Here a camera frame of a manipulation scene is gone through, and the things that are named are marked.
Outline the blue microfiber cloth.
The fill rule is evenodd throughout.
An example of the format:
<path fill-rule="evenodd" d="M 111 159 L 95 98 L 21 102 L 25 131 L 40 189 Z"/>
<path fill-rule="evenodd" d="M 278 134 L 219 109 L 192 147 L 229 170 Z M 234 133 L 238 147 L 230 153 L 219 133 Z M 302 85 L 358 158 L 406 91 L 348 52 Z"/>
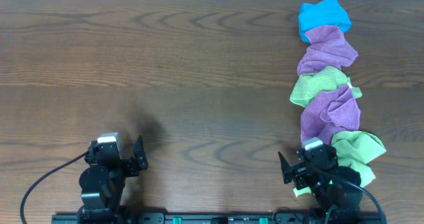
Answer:
<path fill-rule="evenodd" d="M 338 0 L 324 0 L 318 4 L 303 3 L 299 9 L 298 23 L 299 35 L 304 42 L 309 42 L 305 33 L 313 28 L 335 25 L 346 32 L 352 26 L 347 12 Z"/>

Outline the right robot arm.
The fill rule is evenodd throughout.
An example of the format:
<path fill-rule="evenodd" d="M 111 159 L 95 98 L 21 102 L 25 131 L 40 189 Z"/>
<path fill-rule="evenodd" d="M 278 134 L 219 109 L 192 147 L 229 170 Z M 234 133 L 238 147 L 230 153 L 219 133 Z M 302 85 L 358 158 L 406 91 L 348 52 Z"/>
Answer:
<path fill-rule="evenodd" d="M 285 184 L 296 191 L 309 190 L 319 204 L 311 213 L 295 218 L 302 223 L 356 223 L 360 221 L 361 177 L 352 168 L 339 165 L 336 149 L 326 144 L 297 152 L 301 162 L 289 165 L 279 153 Z"/>

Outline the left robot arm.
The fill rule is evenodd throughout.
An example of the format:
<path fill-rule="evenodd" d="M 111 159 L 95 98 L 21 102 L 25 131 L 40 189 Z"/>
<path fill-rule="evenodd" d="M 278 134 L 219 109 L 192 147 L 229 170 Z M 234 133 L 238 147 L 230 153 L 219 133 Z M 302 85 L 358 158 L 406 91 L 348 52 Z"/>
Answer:
<path fill-rule="evenodd" d="M 118 133 L 102 134 L 90 142 L 84 160 L 89 168 L 79 177 L 83 206 L 77 222 L 85 224 L 136 223 L 137 216 L 121 205 L 125 180 L 148 168 L 142 137 L 133 146 L 133 156 L 121 158 Z"/>

